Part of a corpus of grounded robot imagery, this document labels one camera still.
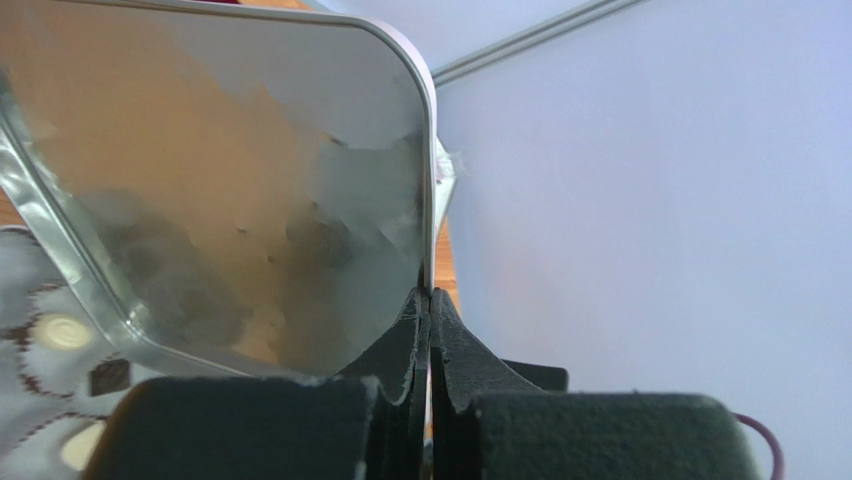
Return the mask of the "silver tin lid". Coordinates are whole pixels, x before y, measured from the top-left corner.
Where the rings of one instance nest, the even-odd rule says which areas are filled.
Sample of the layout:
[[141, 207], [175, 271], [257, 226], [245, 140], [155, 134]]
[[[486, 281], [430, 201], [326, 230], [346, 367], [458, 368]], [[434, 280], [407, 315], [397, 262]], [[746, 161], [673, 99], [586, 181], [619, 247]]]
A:
[[434, 285], [436, 98], [363, 17], [5, 1], [1, 185], [109, 341], [330, 374]]

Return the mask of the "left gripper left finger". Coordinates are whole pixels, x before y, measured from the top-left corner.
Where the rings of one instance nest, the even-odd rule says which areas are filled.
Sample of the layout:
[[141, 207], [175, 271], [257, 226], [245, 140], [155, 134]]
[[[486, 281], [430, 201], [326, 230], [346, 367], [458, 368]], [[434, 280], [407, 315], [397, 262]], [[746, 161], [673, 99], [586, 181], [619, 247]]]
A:
[[161, 377], [106, 424], [87, 479], [417, 479], [428, 293], [329, 377]]

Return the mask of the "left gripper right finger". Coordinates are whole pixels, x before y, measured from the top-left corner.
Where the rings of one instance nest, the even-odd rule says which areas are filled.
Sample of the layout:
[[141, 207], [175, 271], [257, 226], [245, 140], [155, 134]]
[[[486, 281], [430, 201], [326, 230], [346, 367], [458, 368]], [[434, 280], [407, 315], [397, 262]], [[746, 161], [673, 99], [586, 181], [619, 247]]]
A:
[[439, 479], [755, 479], [734, 414], [694, 394], [537, 387], [430, 301]]

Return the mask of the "square tin box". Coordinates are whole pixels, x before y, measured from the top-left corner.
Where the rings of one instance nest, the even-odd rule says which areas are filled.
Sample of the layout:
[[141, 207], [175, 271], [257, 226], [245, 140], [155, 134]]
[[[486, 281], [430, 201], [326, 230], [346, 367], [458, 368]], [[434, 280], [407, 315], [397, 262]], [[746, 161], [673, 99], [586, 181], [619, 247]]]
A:
[[[39, 344], [39, 316], [81, 320], [93, 339], [58, 351]], [[79, 479], [60, 459], [62, 444], [106, 423], [136, 384], [158, 372], [132, 363], [103, 337], [29, 229], [1, 229], [1, 476]]]

